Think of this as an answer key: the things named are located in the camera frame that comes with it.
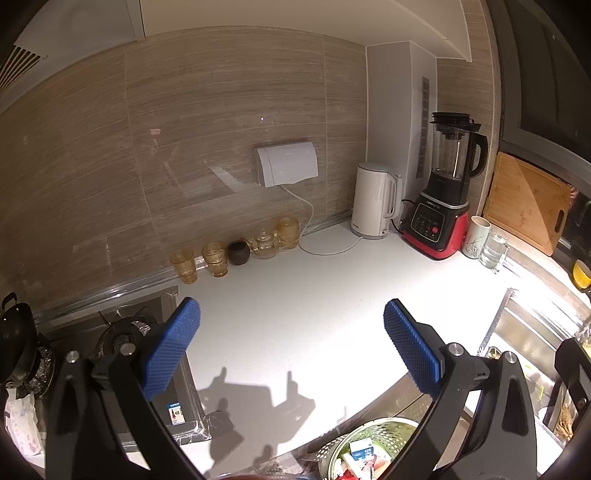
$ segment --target air vent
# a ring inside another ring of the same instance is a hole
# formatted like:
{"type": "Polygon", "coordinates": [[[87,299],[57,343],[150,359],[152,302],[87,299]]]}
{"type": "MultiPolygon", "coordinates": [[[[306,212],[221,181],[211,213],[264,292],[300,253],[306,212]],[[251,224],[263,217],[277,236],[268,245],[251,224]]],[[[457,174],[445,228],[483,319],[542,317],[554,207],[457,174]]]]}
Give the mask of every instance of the air vent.
{"type": "Polygon", "coordinates": [[[33,67],[40,58],[36,53],[14,45],[10,55],[0,67],[0,96],[12,82],[33,67]]]}
{"type": "Polygon", "coordinates": [[[418,162],[416,179],[422,179],[425,175],[425,161],[427,159],[427,136],[429,134],[429,79],[423,77],[421,108],[421,141],[418,147],[418,162]]]}

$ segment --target white electric kettle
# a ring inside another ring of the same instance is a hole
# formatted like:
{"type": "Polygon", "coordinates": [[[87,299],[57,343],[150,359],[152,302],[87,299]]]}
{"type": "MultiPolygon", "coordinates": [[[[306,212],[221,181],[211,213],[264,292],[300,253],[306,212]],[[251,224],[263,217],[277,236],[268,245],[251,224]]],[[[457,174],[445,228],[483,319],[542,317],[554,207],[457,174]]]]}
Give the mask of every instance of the white electric kettle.
{"type": "Polygon", "coordinates": [[[400,214],[402,177],[390,173],[387,165],[363,162],[357,167],[351,231],[378,240],[388,234],[391,218],[400,214]]]}

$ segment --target blue gripper pad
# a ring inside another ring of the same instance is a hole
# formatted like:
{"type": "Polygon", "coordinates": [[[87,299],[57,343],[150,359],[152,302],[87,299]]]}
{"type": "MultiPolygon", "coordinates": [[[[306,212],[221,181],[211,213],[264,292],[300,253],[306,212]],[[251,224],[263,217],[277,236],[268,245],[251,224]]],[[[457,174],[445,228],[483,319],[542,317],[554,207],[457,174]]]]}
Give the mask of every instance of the blue gripper pad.
{"type": "Polygon", "coordinates": [[[152,401],[154,396],[166,390],[185,350],[199,328],[201,309],[197,300],[185,297],[170,318],[162,325],[151,352],[144,359],[144,397],[152,401]]]}
{"type": "Polygon", "coordinates": [[[417,388],[435,398],[444,373],[443,340],[430,325],[418,323],[398,299],[384,308],[384,328],[417,388]]]}

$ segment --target green colander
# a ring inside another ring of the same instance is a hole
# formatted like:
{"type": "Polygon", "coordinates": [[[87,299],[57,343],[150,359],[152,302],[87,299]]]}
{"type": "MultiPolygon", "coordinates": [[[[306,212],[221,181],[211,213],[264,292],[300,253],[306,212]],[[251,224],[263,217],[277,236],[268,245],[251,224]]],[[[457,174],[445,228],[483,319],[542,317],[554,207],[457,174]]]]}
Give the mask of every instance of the green colander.
{"type": "Polygon", "coordinates": [[[335,478],[333,470],[336,459],[342,458],[345,453],[350,453],[349,444],[351,442],[370,437],[374,445],[383,448],[394,459],[410,440],[417,427],[417,422],[400,417],[378,419],[361,425],[348,435],[338,438],[340,442],[334,447],[334,450],[331,449],[332,455],[328,463],[326,461],[320,462],[319,468],[322,478],[328,480],[335,478]]]}

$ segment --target dark ceramic cup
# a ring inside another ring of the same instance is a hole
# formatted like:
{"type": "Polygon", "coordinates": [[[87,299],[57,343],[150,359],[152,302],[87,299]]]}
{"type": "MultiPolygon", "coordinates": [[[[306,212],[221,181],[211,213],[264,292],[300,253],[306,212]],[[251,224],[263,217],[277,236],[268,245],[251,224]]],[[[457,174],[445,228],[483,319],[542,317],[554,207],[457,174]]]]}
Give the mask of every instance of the dark ceramic cup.
{"type": "Polygon", "coordinates": [[[242,265],[251,256],[251,249],[242,240],[236,240],[228,245],[228,260],[232,265],[242,265]]]}

